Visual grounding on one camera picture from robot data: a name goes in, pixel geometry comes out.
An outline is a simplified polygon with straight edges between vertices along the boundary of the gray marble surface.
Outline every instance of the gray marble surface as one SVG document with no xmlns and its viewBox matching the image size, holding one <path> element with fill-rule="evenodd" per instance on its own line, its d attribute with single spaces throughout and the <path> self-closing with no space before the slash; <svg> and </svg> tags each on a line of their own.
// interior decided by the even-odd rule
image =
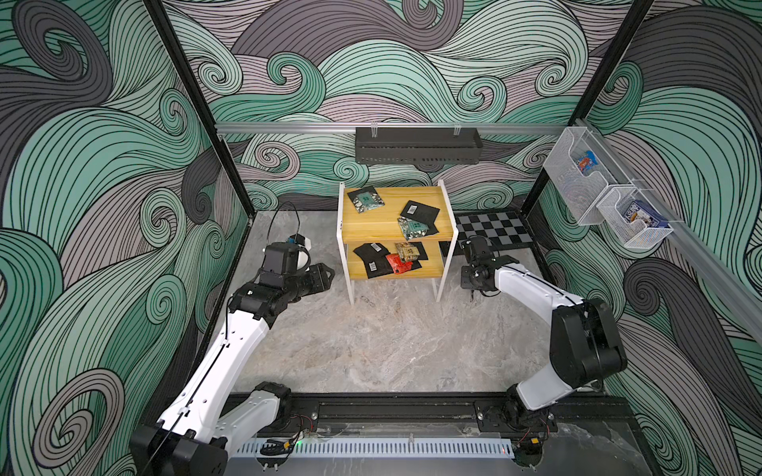
<svg viewBox="0 0 762 476">
<path fill-rule="evenodd" d="M 260 213 L 231 289 L 261 264 L 272 212 Z M 279 382 L 293 391 L 504 391 L 548 362 L 550 328 L 506 294 L 485 298 L 459 287 L 454 257 L 440 302 L 431 280 L 357 281 L 349 303 L 335 212 L 301 212 L 312 261 L 336 270 L 327 292 L 292 304 L 255 349 L 234 391 Z M 280 212 L 271 241 L 296 231 Z M 508 252 L 538 273 L 528 249 Z"/>
</svg>

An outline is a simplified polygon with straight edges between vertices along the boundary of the wooden shelf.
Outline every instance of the wooden shelf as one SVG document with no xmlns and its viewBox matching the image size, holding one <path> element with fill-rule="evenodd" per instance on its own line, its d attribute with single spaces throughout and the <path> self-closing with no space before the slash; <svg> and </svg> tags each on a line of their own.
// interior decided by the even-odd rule
<svg viewBox="0 0 762 476">
<path fill-rule="evenodd" d="M 347 281 L 349 302 L 354 304 L 354 282 L 369 280 L 365 264 L 354 253 L 354 249 L 365 243 L 381 243 L 394 254 L 397 251 L 395 243 L 405 241 L 397 219 L 409 200 L 439 209 L 437 219 L 434 221 L 438 233 L 412 240 L 423 243 L 428 259 L 418 261 L 421 267 L 416 270 L 401 274 L 390 273 L 370 278 L 370 280 L 432 279 L 434 294 L 439 302 L 458 236 L 455 215 L 453 207 L 450 206 L 450 199 L 447 197 L 444 180 L 439 180 L 437 187 L 377 187 L 376 192 L 383 199 L 384 206 L 363 213 L 358 213 L 349 200 L 347 193 L 352 190 L 357 189 L 347 189 L 344 187 L 344 182 L 340 182 L 336 221 L 336 239 L 341 255 L 341 265 L 344 268 L 344 279 Z M 449 242 L 447 258 L 442 258 L 440 241 Z"/>
<path fill-rule="evenodd" d="M 353 190 L 357 189 L 348 188 L 344 192 L 344 212 L 342 214 L 343 225 L 341 230 L 344 243 L 381 243 L 391 241 L 392 245 L 394 245 L 396 242 L 404 241 L 405 237 L 402 236 L 402 230 L 399 228 L 397 218 L 399 218 L 399 213 L 405 208 L 405 204 L 408 200 L 434 206 L 440 210 L 439 215 L 437 215 L 437 220 L 434 222 L 434 226 L 437 227 L 439 233 L 418 238 L 415 241 L 436 242 L 450 241 L 453 239 L 453 224 L 450 220 L 448 205 L 441 187 L 376 188 L 376 192 L 381 196 L 385 205 L 363 213 L 358 213 L 351 200 L 349 200 L 347 192 Z"/>
<path fill-rule="evenodd" d="M 374 241 L 375 243 L 383 244 L 389 253 L 396 253 L 395 243 L 404 241 L 400 239 L 397 241 Z M 370 243 L 370 241 L 356 241 L 347 243 L 347 267 L 349 268 L 349 277 L 352 280 L 367 280 L 368 275 L 365 271 L 365 265 L 363 261 L 357 256 L 353 250 L 363 243 Z M 427 240 L 423 241 L 424 249 L 426 250 L 427 260 L 419 261 L 421 268 L 417 270 L 411 270 L 402 274 L 386 274 L 384 276 L 378 276 L 377 278 L 371 278 L 372 280 L 409 280 L 414 278 L 441 278 L 444 274 L 444 264 L 442 263 L 442 254 L 439 249 L 439 242 Z"/>
</svg>

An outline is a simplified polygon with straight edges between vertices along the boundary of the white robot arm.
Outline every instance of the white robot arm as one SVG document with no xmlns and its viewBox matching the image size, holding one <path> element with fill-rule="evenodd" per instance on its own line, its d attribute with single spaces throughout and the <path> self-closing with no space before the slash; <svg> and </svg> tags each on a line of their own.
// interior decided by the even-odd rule
<svg viewBox="0 0 762 476">
<path fill-rule="evenodd" d="M 464 246 L 468 266 L 461 287 L 506 292 L 551 326 L 550 363 L 507 391 L 504 413 L 520 429 L 542 419 L 543 408 L 593 380 L 626 367 L 610 308 L 585 300 L 530 273 L 510 257 L 495 257 L 486 239 Z M 220 417 L 223 405 L 254 348 L 289 303 L 331 287 L 334 271 L 310 265 L 309 240 L 267 246 L 255 278 L 233 293 L 225 324 L 199 368 L 159 418 L 138 426 L 130 451 L 139 476 L 222 474 L 228 455 L 266 426 L 290 418 L 290 390 L 263 382 L 246 401 Z"/>
<path fill-rule="evenodd" d="M 532 412 L 626 368 L 624 347 L 604 301 L 583 299 L 530 273 L 512 257 L 496 257 L 487 238 L 474 237 L 463 250 L 469 264 L 461 269 L 461 287 L 482 294 L 505 292 L 551 326 L 550 362 L 508 389 L 509 398 L 518 400 L 508 412 L 514 413 L 514 425 L 522 426 Z"/>
<path fill-rule="evenodd" d="M 231 296 L 225 323 L 193 376 L 156 426 L 140 425 L 130 439 L 139 476 L 224 472 L 228 455 L 265 426 L 290 418 L 290 390 L 262 382 L 246 401 L 220 416 L 254 348 L 288 304 L 331 288 L 333 269 L 311 264 L 301 235 L 265 248 L 254 279 Z"/>
</svg>

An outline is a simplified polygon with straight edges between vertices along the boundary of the aluminum rail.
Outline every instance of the aluminum rail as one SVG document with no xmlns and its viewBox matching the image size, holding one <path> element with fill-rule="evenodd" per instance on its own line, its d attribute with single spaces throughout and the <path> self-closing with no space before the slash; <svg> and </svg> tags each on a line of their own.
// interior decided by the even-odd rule
<svg viewBox="0 0 762 476">
<path fill-rule="evenodd" d="M 216 123 L 218 134 L 354 134 L 357 127 L 475 127 L 480 134 L 557 136 L 565 124 L 500 123 L 312 123 L 312 122 L 228 122 Z"/>
</svg>

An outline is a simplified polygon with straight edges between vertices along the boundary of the metal rail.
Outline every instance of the metal rail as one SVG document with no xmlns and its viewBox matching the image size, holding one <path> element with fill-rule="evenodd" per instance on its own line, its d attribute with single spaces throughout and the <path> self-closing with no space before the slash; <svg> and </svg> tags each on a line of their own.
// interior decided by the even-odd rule
<svg viewBox="0 0 762 476">
<path fill-rule="evenodd" d="M 480 134 L 557 136 L 565 124 L 500 123 L 310 123 L 310 122 L 228 122 L 216 123 L 218 134 L 354 134 L 357 127 L 475 127 Z"/>
<path fill-rule="evenodd" d="M 593 133 L 598 145 L 616 162 L 619 171 L 609 168 L 616 178 L 619 178 L 617 177 L 618 174 L 623 174 L 626 179 L 639 180 L 644 184 L 648 183 L 628 166 L 616 150 L 609 146 L 595 126 L 584 119 L 578 119 L 577 124 L 587 127 Z M 677 214 L 653 190 L 643 187 L 640 189 L 640 193 L 647 201 L 657 206 L 659 211 L 664 210 L 666 212 L 664 216 L 670 220 L 670 226 L 673 229 L 666 239 L 670 240 L 680 250 L 707 286 L 714 290 L 722 304 L 744 324 L 746 331 L 758 343 L 762 343 L 762 302 L 760 299 L 717 258 L 709 247 L 701 241 L 701 238 L 690 229 L 688 224 L 682 221 L 673 221 Z"/>
</svg>

